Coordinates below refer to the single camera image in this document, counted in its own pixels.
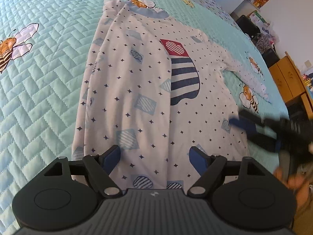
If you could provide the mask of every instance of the wooden drawer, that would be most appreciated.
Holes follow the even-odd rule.
[[[273,77],[273,80],[278,88],[279,93],[281,94],[281,97],[284,100],[284,103],[290,101],[293,99],[292,93],[287,85],[287,82],[281,73],[280,69],[278,68],[278,63],[274,64],[269,68],[270,73]]]
[[[306,91],[299,79],[298,73],[295,71],[295,68],[292,66],[287,56],[279,60],[277,65],[283,74],[293,97],[297,97]]]

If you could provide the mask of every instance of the circular pad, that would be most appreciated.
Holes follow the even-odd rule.
[[[13,199],[12,209],[20,226],[58,231],[88,219],[97,205],[96,193],[88,186],[49,176],[22,188]]]
[[[296,201],[292,191],[268,176],[251,176],[217,188],[212,206],[226,222],[245,230],[272,230],[292,221]]]

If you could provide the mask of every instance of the bedspread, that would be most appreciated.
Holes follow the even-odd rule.
[[[4,41],[0,74],[2,234],[18,228],[11,209],[17,191],[56,156],[71,159],[80,87],[103,1],[0,0],[0,40]],[[259,114],[287,114],[262,56],[241,31],[197,2],[191,6],[187,0],[153,1],[183,24],[203,31],[247,69],[251,68],[248,52],[263,72],[272,96],[269,103],[252,94],[258,99]],[[19,43],[20,34],[36,24],[36,32]],[[226,71],[224,78],[237,105],[243,105],[242,81]],[[251,108],[250,102],[243,101]],[[269,169],[277,163],[277,158],[261,151],[254,157]]]

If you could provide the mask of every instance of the bee wing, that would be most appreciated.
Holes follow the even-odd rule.
[[[16,39],[15,46],[21,44],[22,42],[27,41],[29,38],[31,38],[35,32],[38,30],[39,24],[33,23],[25,28],[23,28],[19,33],[17,33],[14,37]]]
[[[242,102],[242,106],[244,106],[247,109],[250,109],[251,103],[247,100],[244,93],[240,93],[239,95],[240,101]]]
[[[256,98],[256,96],[255,96],[255,95],[254,95],[254,96],[252,96],[252,98],[254,99],[254,101],[255,101],[255,103],[256,103],[256,104],[259,104],[258,98]]]
[[[32,44],[21,44],[18,46],[13,47],[12,57],[11,59],[14,60],[15,58],[21,57],[25,55],[27,52],[30,51],[32,48]]]
[[[142,2],[142,3],[144,3],[147,7],[149,7],[149,8],[153,8],[153,7],[155,7],[155,3],[154,3],[154,1],[152,1],[152,0],[138,0],[138,1],[140,1],[140,2]]]

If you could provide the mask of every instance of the striped heart print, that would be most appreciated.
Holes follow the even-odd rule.
[[[173,182],[167,185],[166,189],[181,189],[183,188],[180,183]]]
[[[137,189],[149,189],[153,187],[152,181],[145,176],[138,176],[133,183],[133,186]]]
[[[185,49],[181,45],[177,45],[174,42],[167,41],[165,45],[169,50],[176,52],[179,55],[182,55],[185,52]]]
[[[137,51],[135,51],[133,49],[130,51],[130,54],[135,58],[135,60],[137,62],[142,63],[142,55],[141,54],[139,54]]]
[[[160,41],[172,62],[171,106],[185,98],[196,98],[200,91],[200,78],[187,51],[179,42],[162,39]]]

